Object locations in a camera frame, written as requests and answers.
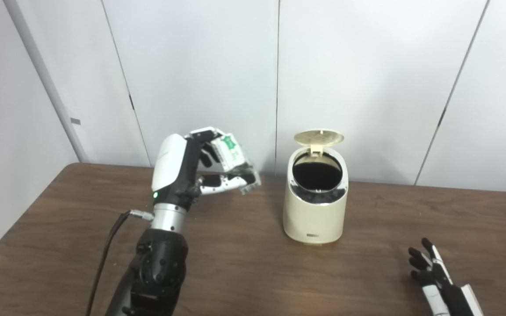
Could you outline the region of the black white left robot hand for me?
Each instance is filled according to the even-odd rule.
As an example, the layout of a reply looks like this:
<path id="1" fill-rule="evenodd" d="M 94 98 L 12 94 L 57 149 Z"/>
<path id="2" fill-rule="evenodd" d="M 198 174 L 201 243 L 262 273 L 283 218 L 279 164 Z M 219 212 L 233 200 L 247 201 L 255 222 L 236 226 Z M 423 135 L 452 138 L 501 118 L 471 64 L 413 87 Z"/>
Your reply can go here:
<path id="1" fill-rule="evenodd" d="M 261 186 L 255 166 L 231 133 L 206 127 L 163 141 L 152 176 L 153 204 L 189 209 L 200 196 Z"/>

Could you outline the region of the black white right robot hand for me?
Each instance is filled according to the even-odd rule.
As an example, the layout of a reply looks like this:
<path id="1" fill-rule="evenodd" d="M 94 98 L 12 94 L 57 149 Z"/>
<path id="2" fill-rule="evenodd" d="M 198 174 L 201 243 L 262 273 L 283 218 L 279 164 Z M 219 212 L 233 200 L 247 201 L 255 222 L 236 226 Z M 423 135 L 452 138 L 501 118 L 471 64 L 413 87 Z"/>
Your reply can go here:
<path id="1" fill-rule="evenodd" d="M 422 288 L 428 306 L 434 316 L 483 316 L 484 312 L 470 286 L 453 283 L 448 269 L 436 245 L 428 238 L 421 240 L 428 255 L 409 247 L 410 272 Z"/>

